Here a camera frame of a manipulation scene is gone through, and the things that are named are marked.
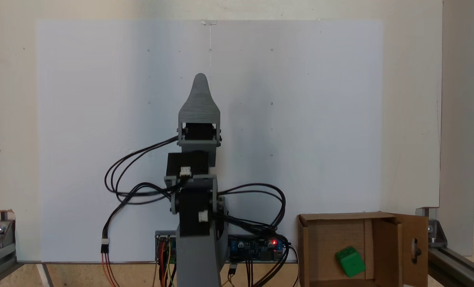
screw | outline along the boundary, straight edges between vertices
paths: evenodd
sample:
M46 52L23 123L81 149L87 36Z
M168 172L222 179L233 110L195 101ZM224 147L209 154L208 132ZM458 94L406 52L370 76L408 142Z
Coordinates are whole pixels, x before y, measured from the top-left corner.
M5 230L7 230L7 227L5 225L0 225L0 234L5 233Z

open cardboard box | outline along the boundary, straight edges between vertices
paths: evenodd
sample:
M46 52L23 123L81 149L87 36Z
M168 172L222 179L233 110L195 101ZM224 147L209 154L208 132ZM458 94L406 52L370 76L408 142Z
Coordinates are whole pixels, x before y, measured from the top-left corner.
M301 287L428 286L428 218L385 212L300 214ZM336 253L353 246L366 270L348 278Z

green cube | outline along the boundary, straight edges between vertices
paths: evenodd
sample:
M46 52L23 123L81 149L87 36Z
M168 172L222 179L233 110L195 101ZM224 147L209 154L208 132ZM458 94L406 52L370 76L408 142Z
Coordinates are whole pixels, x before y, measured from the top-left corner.
M356 276L366 269L361 255L359 255L359 252L352 246L337 252L336 258L341 264L345 274L349 277Z

white board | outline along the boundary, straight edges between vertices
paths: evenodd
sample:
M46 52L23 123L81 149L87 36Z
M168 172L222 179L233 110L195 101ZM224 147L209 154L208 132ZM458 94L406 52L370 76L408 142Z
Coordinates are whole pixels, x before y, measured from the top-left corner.
M266 182L295 216L381 205L382 24L42 20L37 24L42 261L98 261L117 206L104 189L122 156L175 135L196 73L221 110L219 188ZM122 187L162 183L164 147L129 169ZM235 216L271 220L261 195L229 198ZM163 201L126 207L110 227L111 260L153 260L155 230L175 229Z

orange wire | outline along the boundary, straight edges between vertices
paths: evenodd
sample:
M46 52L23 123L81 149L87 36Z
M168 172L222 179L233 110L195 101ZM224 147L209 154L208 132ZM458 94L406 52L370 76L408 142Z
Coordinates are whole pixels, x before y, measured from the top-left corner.
M155 262L155 268L153 269L153 281L151 287L155 286L155 275L157 274L157 262Z
M117 286L117 287L120 287L120 284L118 284L118 282L116 281L116 277L114 276L113 274L113 269L111 268L111 262L109 261L109 253L106 253L106 265L109 269L109 277L110 278L113 278L113 281L114 281L114 284Z
M102 262L102 269L104 270L104 275L106 276L106 279L108 280L109 284L111 284L112 287L115 287L113 285L113 283L111 282L111 280L109 280L109 276L108 274L106 273L106 267L104 266L104 254L100 254L100 258L101 258L101 262Z

